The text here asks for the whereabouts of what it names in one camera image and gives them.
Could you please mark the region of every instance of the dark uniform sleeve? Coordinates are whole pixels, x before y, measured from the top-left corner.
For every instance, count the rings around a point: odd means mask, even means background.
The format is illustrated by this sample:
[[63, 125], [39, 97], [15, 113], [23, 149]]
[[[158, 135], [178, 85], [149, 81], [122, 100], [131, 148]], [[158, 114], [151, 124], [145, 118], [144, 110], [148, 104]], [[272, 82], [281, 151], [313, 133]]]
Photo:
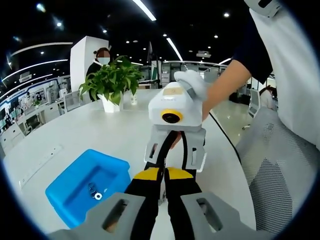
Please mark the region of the dark uniform sleeve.
[[252, 77], [264, 84], [272, 73], [270, 58], [256, 24], [250, 16], [242, 44], [236, 49], [234, 60], [242, 63]]

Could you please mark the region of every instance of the white pillar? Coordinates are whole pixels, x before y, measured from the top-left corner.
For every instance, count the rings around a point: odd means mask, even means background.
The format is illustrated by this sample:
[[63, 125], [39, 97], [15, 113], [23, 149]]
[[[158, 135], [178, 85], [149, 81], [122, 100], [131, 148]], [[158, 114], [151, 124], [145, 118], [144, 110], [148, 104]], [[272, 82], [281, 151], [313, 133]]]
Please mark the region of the white pillar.
[[109, 49], [109, 41], [85, 36], [71, 48], [70, 54], [70, 83], [71, 91], [75, 92], [85, 82], [88, 68], [95, 59], [94, 51], [100, 48]]

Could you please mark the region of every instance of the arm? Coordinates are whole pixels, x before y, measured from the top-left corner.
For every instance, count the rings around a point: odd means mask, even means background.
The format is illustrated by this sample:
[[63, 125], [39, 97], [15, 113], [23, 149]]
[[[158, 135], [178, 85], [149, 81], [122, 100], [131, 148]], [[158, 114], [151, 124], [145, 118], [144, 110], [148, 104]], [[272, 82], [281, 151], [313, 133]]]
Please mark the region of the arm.
[[208, 117], [212, 108], [246, 84], [249, 78], [254, 77], [264, 84], [272, 70], [265, 44], [250, 17], [244, 40], [235, 51], [233, 61], [207, 91], [207, 101], [202, 107], [203, 120]]
[[249, 70], [239, 61], [232, 60], [221, 76], [208, 88], [207, 100], [202, 106], [202, 119], [205, 120], [211, 109], [246, 84], [249, 78]]

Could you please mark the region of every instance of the white flower pot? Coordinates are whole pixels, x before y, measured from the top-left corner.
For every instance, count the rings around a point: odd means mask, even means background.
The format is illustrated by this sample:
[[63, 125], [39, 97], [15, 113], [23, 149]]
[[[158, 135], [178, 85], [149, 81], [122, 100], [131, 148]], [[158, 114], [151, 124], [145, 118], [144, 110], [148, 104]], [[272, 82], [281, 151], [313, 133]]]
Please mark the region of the white flower pot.
[[130, 97], [131, 97], [131, 105], [137, 105], [138, 104], [137, 93], [133, 95], [132, 92], [130, 91]]
[[102, 100], [103, 109], [106, 113], [116, 113], [124, 109], [124, 96], [121, 94], [121, 101], [119, 105], [106, 99], [104, 95], [98, 94], [98, 97]]

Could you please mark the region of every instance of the hand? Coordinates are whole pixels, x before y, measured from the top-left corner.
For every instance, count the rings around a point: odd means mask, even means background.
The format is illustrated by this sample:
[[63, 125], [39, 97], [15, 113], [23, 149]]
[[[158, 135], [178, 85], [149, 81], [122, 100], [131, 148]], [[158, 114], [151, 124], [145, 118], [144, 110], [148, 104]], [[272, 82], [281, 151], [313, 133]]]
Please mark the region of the hand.
[[176, 144], [180, 141], [180, 139], [181, 139], [181, 132], [178, 132], [178, 135], [177, 135], [174, 143], [173, 143], [172, 146], [170, 147], [170, 149], [173, 149], [173, 148], [176, 146]]

